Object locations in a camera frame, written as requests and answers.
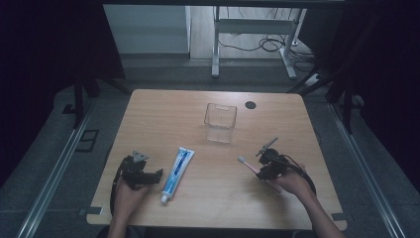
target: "wire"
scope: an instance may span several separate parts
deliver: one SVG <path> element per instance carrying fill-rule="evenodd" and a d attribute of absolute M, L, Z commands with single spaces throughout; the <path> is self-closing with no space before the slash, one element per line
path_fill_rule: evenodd
<path fill-rule="evenodd" d="M 295 54 L 300 54 L 300 55 L 308 55 L 308 56 L 314 56 L 313 53 L 300 53 L 300 52 L 296 52 L 294 51 Z"/>
<path fill-rule="evenodd" d="M 244 17 L 244 14 L 242 14 L 242 12 L 241 12 L 241 7 L 238 7 L 238 11 L 239 11 L 239 13 L 241 14 L 242 18 L 245 18 L 245 17 Z"/>
<path fill-rule="evenodd" d="M 290 20 L 291 11 L 293 11 L 293 8 L 290 8 L 289 17 L 287 18 L 287 20 Z"/>
<path fill-rule="evenodd" d="M 297 64 L 300 63 L 300 62 L 308 62 L 308 61 L 296 61 L 296 62 L 293 63 L 293 67 L 295 67 L 297 70 L 303 71 L 303 72 L 310 72 L 311 71 L 311 70 L 305 70 L 305 69 L 302 69 L 301 67 L 299 67 Z"/>
<path fill-rule="evenodd" d="M 290 159 L 295 165 L 297 165 L 303 172 L 305 172 L 293 159 L 291 159 L 291 157 L 287 156 L 287 155 L 282 155 L 288 159 Z"/>
<path fill-rule="evenodd" d="M 290 54 L 295 58 L 295 59 L 301 59 L 301 60 L 306 60 L 306 61 L 310 61 L 310 62 L 314 62 L 315 58 L 312 57 L 307 57 L 307 56 L 303 56 L 301 55 L 301 53 L 298 53 L 294 50 L 290 50 Z"/>
<path fill-rule="evenodd" d="M 281 18 L 283 17 L 283 12 L 284 12 L 284 8 L 281 8 L 280 17 L 278 19 L 281 20 Z"/>
<path fill-rule="evenodd" d="M 272 10 L 274 10 L 273 8 L 271 8 L 269 11 L 268 11 L 268 13 L 266 14 L 266 16 L 265 16 L 265 18 L 267 19 L 268 18 L 268 15 L 272 12 Z"/>
<path fill-rule="evenodd" d="M 272 17 L 272 19 L 275 19 L 275 16 L 277 16 L 277 12 L 278 12 L 278 8 L 275 9 L 274 16 Z"/>
<path fill-rule="evenodd" d="M 219 40 L 219 44 L 222 45 L 223 47 L 227 47 L 227 48 L 233 48 L 233 49 L 237 49 L 240 51 L 245 51 L 245 52 L 253 52 L 256 51 L 258 49 L 263 49 L 266 52 L 277 52 L 281 47 L 284 46 L 284 42 L 277 40 L 275 38 L 269 38 L 268 35 L 265 35 L 264 38 L 262 38 L 259 41 L 259 46 L 257 48 L 254 49 L 243 49 L 243 48 L 239 48 L 239 47 L 235 47 L 235 46 L 230 46 L 230 45 L 225 45 L 223 43 L 220 42 Z M 274 49 L 269 49 L 266 44 L 271 44 L 272 46 L 274 46 Z"/>

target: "human hand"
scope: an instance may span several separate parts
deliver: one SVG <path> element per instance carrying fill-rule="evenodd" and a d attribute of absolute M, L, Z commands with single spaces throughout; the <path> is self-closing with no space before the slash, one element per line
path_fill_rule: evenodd
<path fill-rule="evenodd" d="M 298 166 L 303 171 L 305 170 L 304 165 L 298 164 Z M 284 190 L 296 195 L 299 199 L 311 195 L 311 193 L 313 193 L 308 181 L 306 181 L 306 179 L 303 178 L 303 176 L 300 175 L 297 171 L 291 168 L 288 168 L 286 172 L 280 177 L 271 179 L 270 181 L 272 183 L 278 184 Z"/>
<path fill-rule="evenodd" d="M 114 216 L 128 219 L 138 208 L 150 185 L 138 185 L 132 190 L 123 179 L 119 179 L 115 190 Z"/>

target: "wooden table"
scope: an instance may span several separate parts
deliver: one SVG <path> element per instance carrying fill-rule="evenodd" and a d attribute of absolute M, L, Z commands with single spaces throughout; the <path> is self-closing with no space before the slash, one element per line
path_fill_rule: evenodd
<path fill-rule="evenodd" d="M 248 109 L 253 101 L 257 107 Z M 230 144 L 206 140 L 207 103 L 238 107 Z M 162 227 L 311 229 L 298 199 L 277 193 L 237 160 L 239 155 L 256 168 L 255 154 L 274 137 L 271 147 L 306 165 L 327 213 L 342 213 L 324 158 L 301 96 L 282 93 L 136 90 L 121 122 L 91 206 L 103 207 L 87 215 L 91 224 L 111 220 L 112 179 L 121 161 L 133 150 L 150 158 L 146 172 L 164 169 L 131 224 Z M 195 151 L 172 199 L 160 203 L 160 192 L 177 150 Z M 338 221 L 345 229 L 346 221 Z"/>

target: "dark curtain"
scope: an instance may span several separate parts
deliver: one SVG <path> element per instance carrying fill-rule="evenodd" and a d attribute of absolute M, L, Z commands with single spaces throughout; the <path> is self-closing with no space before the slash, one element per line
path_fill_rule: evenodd
<path fill-rule="evenodd" d="M 124 78 L 100 1 L 1 1 L 1 184 L 76 75 Z"/>
<path fill-rule="evenodd" d="M 391 1 L 352 75 L 377 138 L 420 190 L 420 4 Z"/>

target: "robotic hand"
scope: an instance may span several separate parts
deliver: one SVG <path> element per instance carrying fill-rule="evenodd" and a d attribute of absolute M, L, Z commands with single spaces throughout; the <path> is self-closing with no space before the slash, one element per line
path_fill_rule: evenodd
<path fill-rule="evenodd" d="M 262 149 L 256 154 L 256 156 L 261 155 L 259 162 L 263 165 L 256 176 L 261 180 L 275 179 L 279 175 L 284 174 L 287 169 L 293 169 L 308 181 L 312 191 L 316 194 L 315 184 L 311 177 L 297 163 L 286 155 L 280 155 L 277 150 L 269 148 L 277 139 L 276 137 L 262 146 Z"/>
<path fill-rule="evenodd" d="M 163 169 L 158 170 L 155 173 L 145 173 L 143 171 L 148 158 L 148 156 L 134 151 L 133 156 L 128 156 L 121 162 L 121 165 L 115 174 L 114 181 L 112 182 L 110 199 L 111 214 L 114 213 L 115 190 L 120 177 L 132 190 L 139 189 L 139 185 L 141 184 L 160 183 Z"/>

